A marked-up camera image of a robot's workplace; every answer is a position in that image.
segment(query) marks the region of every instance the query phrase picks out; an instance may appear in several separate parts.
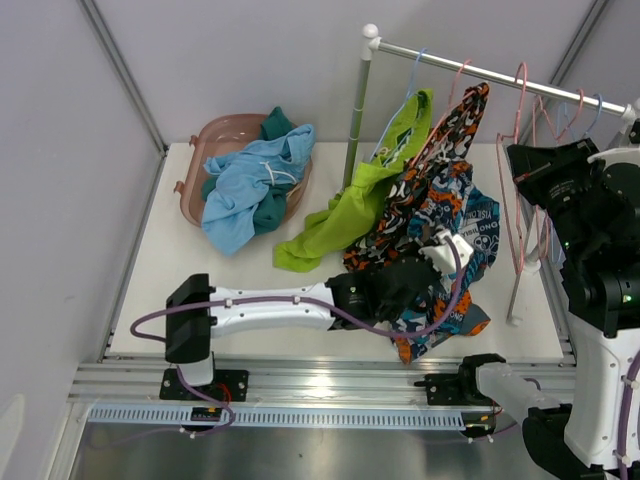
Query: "laundry basket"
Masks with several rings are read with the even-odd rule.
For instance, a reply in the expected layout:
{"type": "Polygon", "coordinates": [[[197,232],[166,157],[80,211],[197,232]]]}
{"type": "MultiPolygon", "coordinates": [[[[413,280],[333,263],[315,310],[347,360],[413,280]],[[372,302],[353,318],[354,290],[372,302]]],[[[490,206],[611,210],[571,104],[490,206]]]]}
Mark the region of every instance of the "laundry basket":
{"type": "MultiPolygon", "coordinates": [[[[260,135],[260,124],[266,115],[249,113],[241,115],[227,115],[209,122],[197,137],[193,135],[191,145],[196,149],[191,158],[187,178],[184,182],[176,182],[174,192],[180,193],[180,209],[185,218],[196,226],[202,222],[202,212],[205,202],[200,191],[202,185],[209,178],[203,165],[209,157],[226,155],[230,152],[242,150],[247,144],[257,140],[260,135]]],[[[304,178],[287,194],[287,210],[283,219],[291,218],[298,206],[309,182],[311,160],[304,171],[304,178]]]]}

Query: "clothing rack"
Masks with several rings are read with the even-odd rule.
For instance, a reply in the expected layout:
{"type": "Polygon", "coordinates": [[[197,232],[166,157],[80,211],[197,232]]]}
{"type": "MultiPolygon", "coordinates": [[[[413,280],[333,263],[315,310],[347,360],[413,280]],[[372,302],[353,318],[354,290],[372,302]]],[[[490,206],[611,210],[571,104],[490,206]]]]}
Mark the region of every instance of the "clothing rack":
{"type": "MultiPolygon", "coordinates": [[[[390,53],[403,58],[409,58],[416,60],[419,57],[421,63],[434,65],[436,67],[445,68],[457,72],[461,70],[462,73],[470,75],[472,77],[487,80],[489,82],[497,83],[500,85],[506,85],[513,88],[522,88],[523,80],[515,78],[510,75],[505,75],[491,70],[485,70],[483,68],[474,67],[472,65],[463,65],[455,60],[449,60],[447,58],[437,57],[428,53],[420,53],[417,50],[394,45],[382,40],[378,36],[378,27],[373,24],[365,25],[362,29],[362,35],[364,37],[362,44],[362,52],[360,55],[360,71],[358,74],[358,85],[356,89],[356,100],[353,106],[353,114],[351,116],[351,128],[349,132],[349,140],[347,147],[347,158],[345,161],[344,177],[342,186],[348,187],[351,184],[351,177],[353,175],[353,168],[355,166],[356,150],[358,147],[358,141],[360,138],[360,127],[362,124],[362,113],[364,108],[365,94],[367,91],[367,83],[369,81],[369,69],[371,67],[371,60],[373,58],[373,52],[379,51],[384,53],[390,53]]],[[[580,103],[580,95],[576,92],[570,92],[557,88],[551,85],[544,85],[535,82],[527,81],[527,92],[535,93],[543,97],[548,97],[556,100],[563,100],[572,104],[580,103]]],[[[597,110],[602,108],[603,112],[617,115],[622,117],[626,123],[632,123],[636,118],[640,117],[638,112],[633,108],[631,104],[617,105],[610,102],[602,102],[591,98],[584,97],[582,105],[587,108],[597,110]]]]}

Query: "cloth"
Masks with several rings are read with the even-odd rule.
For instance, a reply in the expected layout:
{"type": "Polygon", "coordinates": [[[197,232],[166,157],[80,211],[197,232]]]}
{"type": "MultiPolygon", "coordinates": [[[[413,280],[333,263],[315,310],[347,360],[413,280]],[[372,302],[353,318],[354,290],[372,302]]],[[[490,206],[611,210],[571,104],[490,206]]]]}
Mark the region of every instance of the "cloth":
{"type": "MultiPolygon", "coordinates": [[[[466,98],[434,132],[424,151],[397,177],[377,228],[344,255],[348,270],[376,268],[418,249],[441,229],[448,228],[454,233],[460,230],[461,235],[471,240],[474,255],[465,271],[460,300],[449,318],[426,338],[396,342],[400,358],[406,363],[453,334],[477,333],[486,326],[481,323],[470,328],[463,322],[472,305],[468,286],[481,275],[481,270],[493,263],[497,254],[499,205],[473,185],[473,169],[464,158],[484,114],[488,94],[489,86],[485,83],[465,92],[466,98]],[[480,238],[481,232],[489,237],[487,245],[483,243],[485,237],[480,238]]],[[[454,281],[455,274],[443,276],[441,284],[434,288],[431,304],[423,305],[426,314],[405,312],[392,322],[392,330],[416,331],[433,323],[449,303],[454,281]]]]}
{"type": "Polygon", "coordinates": [[[314,143],[314,128],[302,125],[276,140],[207,159],[205,170],[219,178],[205,203],[202,230],[216,248],[233,255],[255,235],[253,216],[269,186],[302,180],[314,143]]]}
{"type": "MultiPolygon", "coordinates": [[[[202,185],[202,199],[206,202],[207,197],[216,188],[218,177],[208,178],[202,185]]],[[[267,195],[258,204],[258,208],[253,214],[253,229],[255,235],[276,230],[287,212],[287,193],[294,187],[291,183],[269,186],[267,195]]]]}
{"type": "Polygon", "coordinates": [[[432,100],[431,90],[419,90],[409,99],[371,163],[358,165],[351,185],[329,200],[327,210],[307,216],[302,233],[276,246],[276,267],[308,272],[324,255],[348,247],[375,226],[394,178],[405,160],[418,153],[429,132],[432,100]]]}
{"type": "Polygon", "coordinates": [[[260,125],[260,140],[275,140],[293,130],[293,125],[280,107],[274,108],[260,125]]]}

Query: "red cable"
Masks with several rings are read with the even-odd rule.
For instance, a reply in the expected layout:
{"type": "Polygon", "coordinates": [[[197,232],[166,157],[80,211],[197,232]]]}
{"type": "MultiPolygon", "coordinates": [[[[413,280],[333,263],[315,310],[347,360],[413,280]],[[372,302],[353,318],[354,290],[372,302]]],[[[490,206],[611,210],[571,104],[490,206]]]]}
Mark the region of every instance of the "red cable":
{"type": "Polygon", "coordinates": [[[224,393],[224,401],[231,403],[231,392],[229,391],[229,388],[224,383],[218,383],[216,386],[222,390],[222,393],[224,393]]]}

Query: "blue hanger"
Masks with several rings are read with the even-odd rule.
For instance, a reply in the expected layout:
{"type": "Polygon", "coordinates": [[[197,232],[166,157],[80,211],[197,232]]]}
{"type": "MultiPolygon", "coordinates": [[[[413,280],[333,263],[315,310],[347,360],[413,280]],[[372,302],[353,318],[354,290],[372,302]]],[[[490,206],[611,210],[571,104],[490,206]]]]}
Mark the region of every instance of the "blue hanger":
{"type": "Polygon", "coordinates": [[[602,113],[602,95],[596,93],[593,96],[598,99],[598,113],[596,113],[596,118],[593,119],[593,122],[591,123],[591,125],[589,125],[589,128],[585,130],[582,138],[586,138],[591,135],[591,129],[596,126],[596,123],[598,123],[598,120],[600,120],[600,114],[602,113]]]}
{"type": "MultiPolygon", "coordinates": [[[[385,135],[389,131],[389,127],[391,126],[393,121],[396,119],[398,114],[402,111],[402,109],[407,104],[409,99],[413,96],[416,70],[418,69],[418,64],[420,63],[420,57],[422,57],[422,54],[424,54],[425,52],[427,52],[426,48],[423,48],[422,50],[420,50],[420,55],[417,56],[416,60],[413,62],[413,67],[411,67],[411,75],[409,76],[409,85],[407,86],[407,93],[404,97],[404,102],[402,102],[402,105],[400,105],[400,108],[396,111],[396,113],[393,114],[393,116],[391,117],[391,120],[389,120],[389,123],[387,123],[387,126],[384,127],[382,136],[380,137],[380,140],[378,140],[378,143],[376,144],[376,148],[371,153],[371,157],[369,157],[369,162],[371,162],[373,160],[373,157],[376,155],[376,153],[378,153],[378,150],[380,149],[380,145],[382,144],[382,140],[384,140],[385,135]]],[[[395,148],[389,153],[387,158],[391,158],[397,148],[398,148],[398,145],[396,145],[395,148]]]]}
{"type": "MultiPolygon", "coordinates": [[[[556,137],[560,136],[560,132],[562,129],[560,128],[560,107],[563,109],[564,119],[567,121],[567,124],[571,122],[569,118],[569,109],[567,107],[567,102],[562,102],[562,104],[558,105],[558,110],[556,110],[556,137]]],[[[571,139],[576,141],[576,134],[573,132],[573,128],[569,127],[569,134],[571,134],[571,139]]]]}

